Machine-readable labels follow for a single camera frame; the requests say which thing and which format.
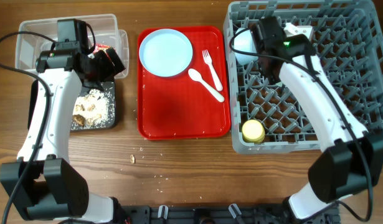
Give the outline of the red snack wrapper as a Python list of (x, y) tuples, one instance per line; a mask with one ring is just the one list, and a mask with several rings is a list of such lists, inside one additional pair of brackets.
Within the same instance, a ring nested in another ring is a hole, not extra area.
[(94, 50), (92, 53), (88, 54), (88, 57), (89, 58), (98, 58), (98, 59), (101, 59), (101, 58), (104, 58), (103, 56), (103, 52), (104, 54), (106, 55), (107, 58), (109, 58), (110, 60), (113, 58), (111, 55), (112, 55), (112, 51), (115, 52), (115, 49), (112, 48), (111, 46), (109, 45), (105, 45), (105, 44), (96, 44), (96, 46), (94, 47)]

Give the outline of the light blue bowl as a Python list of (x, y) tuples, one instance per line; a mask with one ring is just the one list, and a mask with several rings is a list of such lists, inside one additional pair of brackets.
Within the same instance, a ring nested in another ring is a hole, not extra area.
[[(234, 39), (234, 49), (242, 52), (257, 53), (250, 30), (242, 32)], [(235, 57), (241, 65), (248, 65), (250, 62), (258, 60), (257, 56), (240, 53), (235, 53)]]

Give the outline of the rice and food scraps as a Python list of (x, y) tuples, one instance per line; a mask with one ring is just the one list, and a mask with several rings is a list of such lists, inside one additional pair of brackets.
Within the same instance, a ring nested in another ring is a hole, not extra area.
[(108, 121), (109, 98), (104, 92), (91, 90), (75, 102), (72, 121), (81, 128), (95, 128)]

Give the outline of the white plastic fork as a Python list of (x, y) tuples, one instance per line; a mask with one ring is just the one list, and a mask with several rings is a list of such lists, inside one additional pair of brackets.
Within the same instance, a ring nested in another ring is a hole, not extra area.
[(203, 56), (203, 60), (205, 62), (205, 64), (209, 67), (209, 70), (210, 70), (210, 73), (212, 75), (212, 79), (214, 81), (214, 85), (215, 85), (215, 89), (217, 91), (222, 91), (223, 90), (223, 86), (222, 86), (222, 83), (219, 79), (219, 76), (213, 66), (213, 63), (212, 63), (212, 58), (209, 54), (209, 51), (207, 49), (203, 50), (202, 51), (202, 56)]

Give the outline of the yellow plastic cup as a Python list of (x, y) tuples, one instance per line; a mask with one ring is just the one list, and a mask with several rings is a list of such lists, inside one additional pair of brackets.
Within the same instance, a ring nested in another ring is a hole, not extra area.
[(265, 130), (261, 122), (250, 119), (242, 125), (242, 136), (245, 142), (262, 143)]

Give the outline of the light blue plate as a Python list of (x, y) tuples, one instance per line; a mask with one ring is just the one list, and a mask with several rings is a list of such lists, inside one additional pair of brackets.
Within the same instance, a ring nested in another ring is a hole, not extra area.
[(191, 63), (191, 41), (178, 30), (158, 29), (148, 34), (139, 46), (142, 66), (158, 77), (173, 77)]

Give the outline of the white plastic spoon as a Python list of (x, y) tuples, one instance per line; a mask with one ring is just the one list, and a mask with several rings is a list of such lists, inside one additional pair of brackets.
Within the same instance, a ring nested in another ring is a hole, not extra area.
[(204, 81), (204, 79), (202, 78), (202, 75), (195, 69), (193, 68), (190, 68), (188, 70), (188, 75), (189, 77), (195, 81), (195, 82), (199, 82), (201, 83), (206, 89), (207, 91), (218, 101), (218, 102), (221, 102), (223, 103), (225, 98), (217, 91), (215, 90), (213, 87), (211, 87), (206, 81)]

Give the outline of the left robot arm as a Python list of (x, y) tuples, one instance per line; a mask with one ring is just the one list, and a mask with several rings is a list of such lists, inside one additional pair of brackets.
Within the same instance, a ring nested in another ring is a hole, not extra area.
[(101, 90), (125, 67), (114, 49), (96, 50), (93, 29), (85, 21), (59, 20), (57, 34), (32, 74), (37, 98), (27, 138), (17, 159), (0, 168), (7, 206), (28, 221), (125, 223), (118, 200), (91, 193), (69, 162), (70, 127), (81, 90)]

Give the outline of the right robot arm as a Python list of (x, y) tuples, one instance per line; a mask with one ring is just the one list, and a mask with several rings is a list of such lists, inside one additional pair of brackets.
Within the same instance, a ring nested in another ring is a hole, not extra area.
[(308, 183), (286, 202), (293, 222), (342, 205), (344, 198), (363, 190), (368, 191), (368, 208), (360, 221), (368, 221), (383, 166), (383, 135), (369, 133), (343, 103), (307, 36), (287, 36), (275, 17), (260, 19), (251, 34), (263, 74), (292, 92), (322, 152), (308, 170)]

